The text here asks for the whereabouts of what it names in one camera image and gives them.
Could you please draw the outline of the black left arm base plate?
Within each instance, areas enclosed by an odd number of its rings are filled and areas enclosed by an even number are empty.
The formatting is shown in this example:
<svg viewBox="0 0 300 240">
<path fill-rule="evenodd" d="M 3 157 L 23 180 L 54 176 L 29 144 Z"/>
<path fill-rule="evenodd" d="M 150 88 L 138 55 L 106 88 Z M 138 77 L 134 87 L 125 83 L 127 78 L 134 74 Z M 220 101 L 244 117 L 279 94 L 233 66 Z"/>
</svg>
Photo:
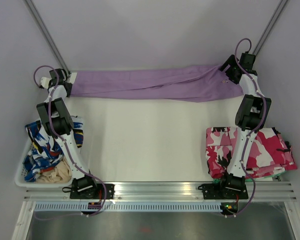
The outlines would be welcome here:
<svg viewBox="0 0 300 240">
<path fill-rule="evenodd" d="M 72 186 L 70 190 L 70 199 L 74 200 L 110 200 L 113 199 L 115 185 L 105 183 L 86 184 L 83 186 Z"/>
</svg>

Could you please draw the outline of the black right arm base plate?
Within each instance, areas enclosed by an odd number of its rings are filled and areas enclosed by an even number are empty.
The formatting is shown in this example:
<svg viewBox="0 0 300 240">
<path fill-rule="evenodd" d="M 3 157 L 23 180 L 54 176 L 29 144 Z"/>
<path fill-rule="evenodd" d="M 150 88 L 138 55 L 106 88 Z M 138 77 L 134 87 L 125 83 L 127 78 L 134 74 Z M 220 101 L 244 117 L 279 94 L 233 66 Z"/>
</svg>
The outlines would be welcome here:
<svg viewBox="0 0 300 240">
<path fill-rule="evenodd" d="M 198 188 L 202 192 L 204 200 L 247 200 L 247 189 L 243 190 L 221 187 L 219 183 L 204 183 Z"/>
</svg>

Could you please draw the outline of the purple trousers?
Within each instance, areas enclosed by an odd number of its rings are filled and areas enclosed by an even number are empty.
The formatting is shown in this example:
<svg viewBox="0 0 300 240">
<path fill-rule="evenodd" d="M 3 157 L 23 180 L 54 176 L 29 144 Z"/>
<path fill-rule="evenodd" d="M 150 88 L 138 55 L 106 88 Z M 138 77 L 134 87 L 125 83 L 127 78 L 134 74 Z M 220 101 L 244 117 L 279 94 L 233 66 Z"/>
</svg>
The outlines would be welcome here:
<svg viewBox="0 0 300 240">
<path fill-rule="evenodd" d="M 178 100 L 202 103 L 243 95 L 218 65 L 171 69 L 79 71 L 72 97 L 123 100 Z"/>
</svg>

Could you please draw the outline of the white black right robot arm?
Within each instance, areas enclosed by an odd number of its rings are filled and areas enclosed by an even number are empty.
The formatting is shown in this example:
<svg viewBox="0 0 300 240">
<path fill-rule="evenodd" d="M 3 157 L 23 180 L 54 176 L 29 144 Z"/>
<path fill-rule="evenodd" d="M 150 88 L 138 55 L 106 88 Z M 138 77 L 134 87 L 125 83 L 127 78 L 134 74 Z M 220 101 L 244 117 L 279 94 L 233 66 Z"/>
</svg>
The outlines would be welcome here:
<svg viewBox="0 0 300 240">
<path fill-rule="evenodd" d="M 237 137 L 233 155 L 217 189 L 222 199 L 248 198 L 246 178 L 253 179 L 247 171 L 249 154 L 258 131 L 265 125 L 272 103 L 260 90 L 257 72 L 253 70 L 255 60 L 256 56 L 248 52 L 242 53 L 239 59 L 233 54 L 220 67 L 244 93 L 235 115 Z"/>
</svg>

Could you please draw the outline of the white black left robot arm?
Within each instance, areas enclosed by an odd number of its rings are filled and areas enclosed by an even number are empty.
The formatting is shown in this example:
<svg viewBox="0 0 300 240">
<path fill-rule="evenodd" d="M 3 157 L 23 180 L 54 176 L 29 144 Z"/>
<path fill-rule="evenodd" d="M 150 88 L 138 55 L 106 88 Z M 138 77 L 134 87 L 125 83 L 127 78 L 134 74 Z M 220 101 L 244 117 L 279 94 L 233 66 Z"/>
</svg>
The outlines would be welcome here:
<svg viewBox="0 0 300 240">
<path fill-rule="evenodd" d="M 50 69 L 51 82 L 48 83 L 48 96 L 36 105 L 36 110 L 45 132 L 59 145 L 71 171 L 71 199 L 88 200 L 107 197 L 105 184 L 92 175 L 84 163 L 75 141 L 74 122 L 66 107 L 67 89 L 64 86 L 66 75 L 61 69 L 42 65 L 37 69 Z"/>
</svg>

